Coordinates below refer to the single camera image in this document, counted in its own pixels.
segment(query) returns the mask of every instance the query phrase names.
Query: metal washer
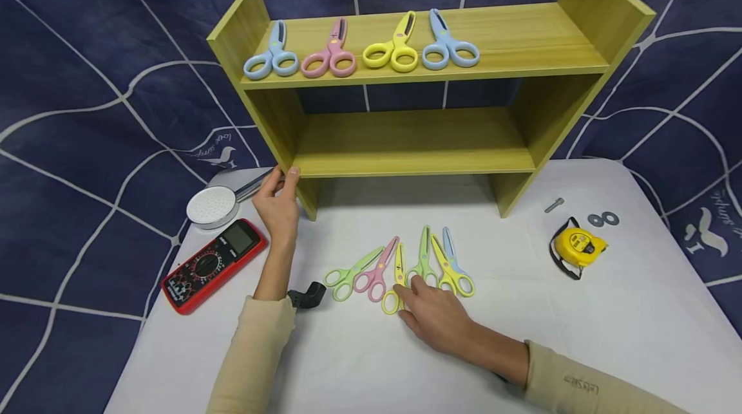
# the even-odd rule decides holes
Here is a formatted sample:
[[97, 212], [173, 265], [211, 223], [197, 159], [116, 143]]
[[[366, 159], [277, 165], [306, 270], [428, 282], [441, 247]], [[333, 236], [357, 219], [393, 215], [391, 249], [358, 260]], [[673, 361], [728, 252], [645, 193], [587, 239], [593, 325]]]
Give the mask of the metal washer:
[[604, 219], [597, 214], [587, 215], [587, 222], [594, 225], [595, 227], [603, 227], [605, 224]]
[[604, 220], [605, 223], [609, 225], [618, 225], [621, 222], [621, 220], [618, 219], [618, 216], [615, 213], [611, 212], [604, 212], [602, 214], [602, 220]]

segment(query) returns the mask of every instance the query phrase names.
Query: black plastic bracket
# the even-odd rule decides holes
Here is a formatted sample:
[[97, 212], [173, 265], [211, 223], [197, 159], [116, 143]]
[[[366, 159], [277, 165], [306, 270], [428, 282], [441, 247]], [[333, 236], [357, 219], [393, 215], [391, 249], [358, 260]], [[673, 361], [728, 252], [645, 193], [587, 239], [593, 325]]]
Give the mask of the black plastic bracket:
[[309, 288], [306, 293], [297, 292], [296, 290], [289, 290], [289, 298], [291, 298], [291, 305], [298, 310], [308, 310], [320, 305], [324, 292], [327, 290], [319, 282], [312, 282], [309, 284]]

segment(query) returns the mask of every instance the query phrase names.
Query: shelf board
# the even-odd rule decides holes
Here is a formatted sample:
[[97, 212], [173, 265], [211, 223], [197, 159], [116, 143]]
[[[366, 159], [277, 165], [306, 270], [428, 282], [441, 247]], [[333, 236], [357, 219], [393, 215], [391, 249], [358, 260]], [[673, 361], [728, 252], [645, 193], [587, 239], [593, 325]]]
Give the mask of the shelf board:
[[[410, 73], [398, 73], [390, 64], [378, 69], [367, 68], [361, 60], [363, 49], [375, 42], [387, 42], [402, 14], [355, 15], [346, 17], [348, 35], [344, 48], [356, 55], [356, 72], [337, 78], [327, 72], [308, 79], [301, 71], [290, 77], [272, 72], [259, 81], [242, 77], [244, 90], [320, 86], [352, 86], [391, 82], [431, 82], [461, 79], [504, 77], [561, 76], [566, 74], [603, 73], [607, 62], [585, 35], [556, 3], [508, 5], [503, 7], [441, 10], [456, 39], [477, 45], [479, 63], [460, 68], [449, 62], [439, 71], [418, 66]], [[415, 28], [407, 44], [419, 55], [434, 42], [428, 11], [417, 12]], [[308, 54], [327, 47], [330, 29], [336, 18], [287, 19], [286, 49], [297, 54], [299, 61]], [[267, 49], [273, 27], [265, 30], [256, 53]]]
[[308, 115], [302, 178], [532, 172], [505, 107]]

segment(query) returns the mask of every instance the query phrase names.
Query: finger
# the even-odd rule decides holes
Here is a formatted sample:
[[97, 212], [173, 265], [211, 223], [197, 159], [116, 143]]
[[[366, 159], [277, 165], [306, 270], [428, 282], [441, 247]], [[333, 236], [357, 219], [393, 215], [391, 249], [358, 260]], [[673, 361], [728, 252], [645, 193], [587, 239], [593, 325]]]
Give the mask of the finger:
[[400, 300], [404, 301], [407, 304], [407, 307], [415, 312], [415, 307], [417, 306], [418, 301], [418, 297], [416, 296], [416, 294], [409, 288], [406, 288], [404, 285], [400, 285], [399, 283], [394, 284], [394, 291], [397, 292]]
[[413, 289], [413, 292], [415, 292], [415, 295], [420, 295], [420, 293], [428, 293], [431, 287], [428, 286], [428, 284], [425, 283], [425, 279], [418, 276], [418, 274], [415, 274], [412, 279], [410, 279], [410, 286]]
[[258, 194], [256, 196], [273, 196], [273, 193], [276, 190], [276, 186], [278, 185], [278, 181], [280, 180], [280, 168], [276, 166], [273, 171], [271, 171], [268, 176], [263, 179], [263, 183], [260, 184], [260, 190], [258, 190]]
[[283, 186], [283, 192], [280, 196], [294, 200], [296, 198], [296, 184], [298, 183], [299, 169], [296, 166], [292, 166], [291, 169], [289, 169], [289, 173], [286, 175], [285, 185]]
[[397, 311], [397, 314], [399, 314], [399, 317], [402, 318], [402, 321], [404, 321], [404, 323], [406, 323], [406, 325], [410, 327], [410, 330], [413, 331], [420, 340], [422, 340], [420, 323], [415, 319], [414, 314], [405, 310]]

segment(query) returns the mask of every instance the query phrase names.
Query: pink scissors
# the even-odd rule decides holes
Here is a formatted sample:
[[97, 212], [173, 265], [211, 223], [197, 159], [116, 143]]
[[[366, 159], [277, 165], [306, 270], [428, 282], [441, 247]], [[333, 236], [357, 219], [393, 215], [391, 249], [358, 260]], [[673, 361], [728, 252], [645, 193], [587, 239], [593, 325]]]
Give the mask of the pink scissors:
[[[345, 34], [348, 32], [348, 23], [345, 17], [338, 18], [335, 26], [332, 27], [332, 31], [329, 34], [329, 40], [327, 42], [327, 48], [322, 52], [316, 52], [304, 58], [301, 63], [301, 72], [304, 76], [313, 78], [320, 77], [327, 72], [327, 68], [332, 71], [337, 77], [351, 76], [353, 71], [356, 70], [356, 57], [348, 52], [343, 51], [343, 43], [345, 42]], [[338, 69], [336, 64], [341, 60], [350, 60], [350, 66], [345, 69]], [[308, 70], [309, 64], [314, 62], [322, 62], [320, 66], [313, 70]]]
[[[353, 281], [353, 289], [358, 293], [369, 291], [369, 300], [375, 303], [380, 302], [381, 297], [383, 297], [386, 293], [386, 283], [384, 283], [384, 270], [389, 264], [389, 257], [392, 255], [392, 252], [397, 247], [397, 243], [399, 243], [399, 237], [392, 238], [392, 241], [389, 243], [389, 245], [386, 246], [384, 252], [381, 253], [379, 261], [376, 262], [376, 266], [371, 271], [366, 271], [358, 274]], [[365, 286], [358, 287], [357, 282], [358, 279], [360, 279], [361, 277], [366, 277], [368, 279], [368, 282], [366, 282]], [[377, 285], [381, 285], [381, 295], [378, 298], [374, 298], [373, 289], [375, 289]]]

